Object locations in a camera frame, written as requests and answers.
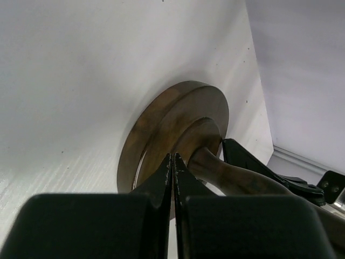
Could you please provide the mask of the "cream mannequin head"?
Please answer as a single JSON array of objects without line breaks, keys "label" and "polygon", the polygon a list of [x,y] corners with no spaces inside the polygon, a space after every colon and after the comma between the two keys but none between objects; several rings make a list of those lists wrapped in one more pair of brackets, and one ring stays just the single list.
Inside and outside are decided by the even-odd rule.
[{"label": "cream mannequin head", "polygon": [[141,113],[127,136],[118,165],[119,192],[135,189],[167,153],[178,153],[196,178],[226,195],[249,189],[294,194],[264,175],[224,161],[222,140],[227,139],[228,122],[229,107],[220,89],[198,81],[166,89]]}]

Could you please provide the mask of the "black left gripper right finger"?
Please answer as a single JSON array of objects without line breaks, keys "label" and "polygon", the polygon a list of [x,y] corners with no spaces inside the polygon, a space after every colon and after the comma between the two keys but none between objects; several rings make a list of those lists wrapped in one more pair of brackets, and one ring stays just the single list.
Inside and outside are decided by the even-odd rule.
[{"label": "black left gripper right finger", "polygon": [[174,157],[179,258],[344,258],[344,220],[290,193],[219,196]]}]

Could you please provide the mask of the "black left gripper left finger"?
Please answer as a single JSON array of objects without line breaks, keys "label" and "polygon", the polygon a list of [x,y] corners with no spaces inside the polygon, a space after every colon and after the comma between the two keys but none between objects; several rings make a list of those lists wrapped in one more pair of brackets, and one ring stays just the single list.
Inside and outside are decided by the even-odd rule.
[{"label": "black left gripper left finger", "polygon": [[128,194],[39,194],[21,208],[1,258],[166,258],[172,157]]}]

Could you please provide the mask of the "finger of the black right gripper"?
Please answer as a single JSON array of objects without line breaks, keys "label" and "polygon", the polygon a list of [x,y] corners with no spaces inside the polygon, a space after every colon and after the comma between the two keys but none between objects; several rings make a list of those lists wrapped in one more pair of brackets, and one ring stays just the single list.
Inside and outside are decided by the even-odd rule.
[{"label": "finger of the black right gripper", "polygon": [[234,139],[223,139],[222,148],[224,161],[229,165],[264,175],[313,204],[324,203],[324,192],[321,188],[309,184],[299,177],[276,174]]}]

